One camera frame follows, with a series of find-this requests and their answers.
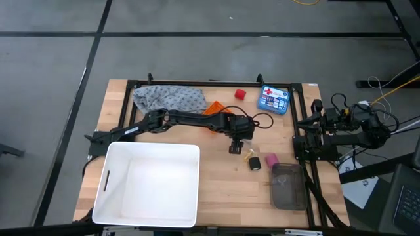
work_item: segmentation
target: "gray cloth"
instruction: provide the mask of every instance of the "gray cloth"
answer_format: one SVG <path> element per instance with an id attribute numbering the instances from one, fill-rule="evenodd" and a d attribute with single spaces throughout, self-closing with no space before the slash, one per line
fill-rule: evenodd
<path id="1" fill-rule="evenodd" d="M 203 113 L 207 104 L 203 91 L 184 86 L 147 86 L 134 90 L 134 103 L 146 114 L 157 109 L 175 109 L 192 113 Z"/>

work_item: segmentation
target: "gray floor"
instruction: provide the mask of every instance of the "gray floor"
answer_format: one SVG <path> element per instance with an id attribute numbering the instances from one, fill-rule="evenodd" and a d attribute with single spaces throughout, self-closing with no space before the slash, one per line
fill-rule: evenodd
<path id="1" fill-rule="evenodd" d="M 395 1 L 409 32 L 420 38 L 410 5 Z M 0 31 L 96 31 L 105 0 L 0 2 Z M 382 3 L 290 0 L 114 0 L 105 31 L 397 31 Z M 0 142 L 26 150 L 0 158 L 0 228 L 31 224 L 41 187 L 64 128 L 92 38 L 0 37 Z M 329 105 L 334 92 L 350 102 L 374 100 L 379 91 L 356 89 L 355 80 L 389 79 L 414 62 L 395 40 L 284 38 L 102 38 L 77 116 L 46 224 L 71 222 L 90 134 L 109 79 L 191 79 L 318 83 Z M 401 120 L 420 113 L 416 90 L 389 96 Z M 371 151 L 393 157 L 413 150 L 418 132 L 391 138 Z M 363 165 L 382 161 L 360 155 Z"/>

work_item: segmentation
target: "yellow cable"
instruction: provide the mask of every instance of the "yellow cable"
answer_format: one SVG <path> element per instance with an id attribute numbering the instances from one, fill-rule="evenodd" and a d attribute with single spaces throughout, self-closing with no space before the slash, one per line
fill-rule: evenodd
<path id="1" fill-rule="evenodd" d="M 295 3 L 298 3 L 298 4 L 300 4 L 300 5 L 305 5 L 305 6 L 311 6 L 311 5 L 315 5 L 316 3 L 318 3 L 320 0 L 316 0 L 315 2 L 313 2 L 313 3 L 302 3 L 302 2 L 300 2 L 300 1 L 298 1 L 298 0 L 292 0 L 292 1 L 294 1 Z"/>
<path id="2" fill-rule="evenodd" d="M 416 80 L 418 80 L 418 79 L 420 79 L 420 76 L 418 76 L 418 77 L 416 77 L 416 78 L 412 79 L 411 81 L 408 81 L 407 83 L 404 83 L 403 85 L 400 85 L 400 86 L 398 86 L 398 87 L 394 88 L 392 91 L 387 92 L 387 93 L 386 93 L 386 94 L 384 94 L 383 96 L 380 96 L 378 99 L 376 99 L 375 101 L 373 101 L 371 105 L 373 105 L 373 104 L 377 103 L 380 99 L 382 99 L 382 98 L 384 98 L 384 97 L 388 96 L 389 94 L 392 94 L 393 92 L 397 91 L 398 89 L 400 89 L 400 88 L 402 88 L 402 87 L 404 87 L 404 86 L 408 85 L 409 83 L 414 82 L 414 81 L 416 81 Z"/>

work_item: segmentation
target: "pink block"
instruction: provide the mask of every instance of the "pink block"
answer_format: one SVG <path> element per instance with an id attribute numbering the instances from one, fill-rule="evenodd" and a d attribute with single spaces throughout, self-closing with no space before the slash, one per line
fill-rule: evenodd
<path id="1" fill-rule="evenodd" d="M 265 157 L 265 161 L 267 162 L 268 167 L 272 167 L 274 164 L 278 163 L 278 159 L 276 154 L 270 153 Z"/>

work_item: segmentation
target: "red cross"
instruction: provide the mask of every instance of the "red cross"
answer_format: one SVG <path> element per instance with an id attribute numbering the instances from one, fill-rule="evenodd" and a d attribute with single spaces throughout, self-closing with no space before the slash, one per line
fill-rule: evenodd
<path id="1" fill-rule="evenodd" d="M 267 93 L 267 95 L 270 95 L 270 94 L 272 94 L 272 93 L 273 93 L 273 91 L 271 91 L 269 88 L 268 88 L 268 89 L 266 89 L 266 90 L 264 90 L 264 92 L 265 92 L 265 93 Z"/>

